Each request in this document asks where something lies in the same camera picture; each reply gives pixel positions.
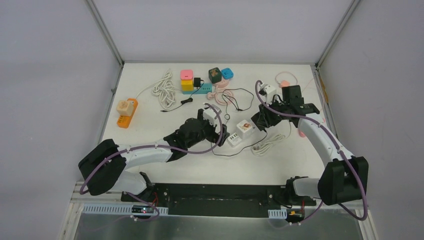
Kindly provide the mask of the white cube adapter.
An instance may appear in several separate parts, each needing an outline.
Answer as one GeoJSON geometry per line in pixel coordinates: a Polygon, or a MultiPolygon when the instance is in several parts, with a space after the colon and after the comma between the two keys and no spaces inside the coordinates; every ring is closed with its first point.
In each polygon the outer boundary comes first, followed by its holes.
{"type": "Polygon", "coordinates": [[[235,131],[227,138],[227,143],[235,148],[247,140],[256,130],[257,126],[250,120],[242,120],[235,125],[235,131]]]}

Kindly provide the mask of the pink charger plug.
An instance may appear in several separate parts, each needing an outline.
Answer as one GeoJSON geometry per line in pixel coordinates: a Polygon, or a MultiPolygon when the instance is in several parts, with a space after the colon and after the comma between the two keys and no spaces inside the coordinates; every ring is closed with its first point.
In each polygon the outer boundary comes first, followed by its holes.
{"type": "Polygon", "coordinates": [[[281,81],[281,83],[279,84],[280,88],[285,88],[285,87],[289,87],[290,86],[290,82],[283,80],[281,81]]]}

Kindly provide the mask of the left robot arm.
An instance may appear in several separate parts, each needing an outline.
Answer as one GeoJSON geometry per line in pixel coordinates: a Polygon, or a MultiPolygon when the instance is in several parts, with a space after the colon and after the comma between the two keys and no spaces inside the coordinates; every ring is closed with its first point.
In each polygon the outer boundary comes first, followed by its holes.
{"type": "Polygon", "coordinates": [[[129,192],[140,202],[152,198],[153,189],[144,173],[130,168],[151,163],[168,163],[186,155],[202,155],[221,147],[228,138],[221,109],[207,104],[171,134],[142,145],[117,144],[113,139],[99,143],[79,163],[84,182],[80,194],[102,195],[110,190],[129,192]]]}

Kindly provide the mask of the black power adapter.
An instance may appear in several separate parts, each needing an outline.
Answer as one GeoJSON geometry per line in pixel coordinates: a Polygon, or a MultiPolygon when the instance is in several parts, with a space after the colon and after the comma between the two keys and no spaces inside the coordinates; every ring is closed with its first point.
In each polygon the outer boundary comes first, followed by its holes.
{"type": "Polygon", "coordinates": [[[268,121],[261,111],[255,113],[250,120],[255,124],[259,131],[267,131],[267,128],[269,127],[268,121]]]}

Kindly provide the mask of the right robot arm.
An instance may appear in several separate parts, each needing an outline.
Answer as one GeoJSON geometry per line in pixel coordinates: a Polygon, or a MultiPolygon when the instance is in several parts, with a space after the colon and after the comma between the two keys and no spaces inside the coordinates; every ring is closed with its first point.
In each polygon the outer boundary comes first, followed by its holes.
{"type": "Polygon", "coordinates": [[[362,200],[367,206],[367,160],[343,146],[327,128],[318,108],[304,101],[300,86],[283,87],[281,96],[273,86],[260,80],[254,87],[260,105],[251,120],[257,128],[264,131],[281,121],[291,122],[307,137],[324,165],[319,178],[297,176],[288,179],[284,200],[296,205],[304,197],[312,197],[329,206],[362,200]]]}

